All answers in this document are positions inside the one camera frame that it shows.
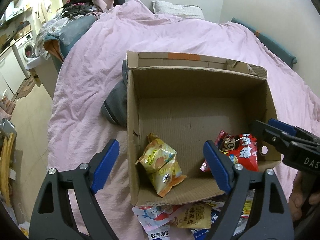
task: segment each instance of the washing machine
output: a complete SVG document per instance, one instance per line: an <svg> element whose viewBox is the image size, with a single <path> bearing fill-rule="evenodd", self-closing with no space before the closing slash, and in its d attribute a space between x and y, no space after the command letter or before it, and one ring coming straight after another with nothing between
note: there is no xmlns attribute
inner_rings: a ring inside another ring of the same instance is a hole
<svg viewBox="0 0 320 240"><path fill-rule="evenodd" d="M12 46L13 52L26 78L30 76L30 72L26 70L26 65L32 57L34 45L32 33L28 33Z"/></svg>

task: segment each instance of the open cardboard box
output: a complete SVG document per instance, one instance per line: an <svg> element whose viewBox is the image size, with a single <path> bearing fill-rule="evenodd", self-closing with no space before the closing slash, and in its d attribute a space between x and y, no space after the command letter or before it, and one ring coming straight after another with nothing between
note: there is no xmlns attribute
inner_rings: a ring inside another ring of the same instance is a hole
<svg viewBox="0 0 320 240"><path fill-rule="evenodd" d="M223 194L212 174L200 170L203 144L214 141L221 129L234 135L248 133L252 121L276 119L265 69L183 53L127 52L127 64L132 205L177 205ZM164 198L157 195L142 165L135 165L151 132L177 151L182 172L188 176ZM269 145L268 149L267 155L258 155L262 171L281 161L280 153Z"/></svg>

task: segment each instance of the red candy bag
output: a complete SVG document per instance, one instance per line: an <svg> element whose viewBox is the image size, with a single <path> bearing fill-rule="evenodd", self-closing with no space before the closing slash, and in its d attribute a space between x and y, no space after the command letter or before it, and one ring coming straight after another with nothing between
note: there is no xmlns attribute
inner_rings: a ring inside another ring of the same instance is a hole
<svg viewBox="0 0 320 240"><path fill-rule="evenodd" d="M252 134L230 135L221 130L214 144L234 164L240 163L249 171L258 171L257 139ZM210 171L207 161L204 161L200 169Z"/></svg>

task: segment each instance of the blue snack package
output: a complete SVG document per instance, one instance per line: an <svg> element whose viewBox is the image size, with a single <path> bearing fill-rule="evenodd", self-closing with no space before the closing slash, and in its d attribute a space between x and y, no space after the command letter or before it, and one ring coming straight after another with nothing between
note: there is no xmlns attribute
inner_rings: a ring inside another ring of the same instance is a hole
<svg viewBox="0 0 320 240"><path fill-rule="evenodd" d="M217 220L219 213L220 211L214 209L211 210L211 223L214 223ZM196 240L204 240L209 229L193 229L191 232Z"/></svg>

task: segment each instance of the pink blanket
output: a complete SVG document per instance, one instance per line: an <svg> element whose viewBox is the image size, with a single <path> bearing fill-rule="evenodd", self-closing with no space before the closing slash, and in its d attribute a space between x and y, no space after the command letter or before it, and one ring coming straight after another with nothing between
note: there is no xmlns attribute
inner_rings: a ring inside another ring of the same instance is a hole
<svg viewBox="0 0 320 240"><path fill-rule="evenodd" d="M100 113L108 93L122 78L127 50L196 53L263 66L279 120L320 135L319 98L250 30L235 23L155 16L139 0L114 7L93 23L63 63L49 121L48 161L49 168L74 169L100 152L109 139L119 141L119 158L96 195L119 239L147 239L130 205L126 131ZM283 164L275 170L288 197L296 171ZM85 232L74 194L70 198L78 227ZM193 236L190 230L171 228L170 239L191 240Z"/></svg>

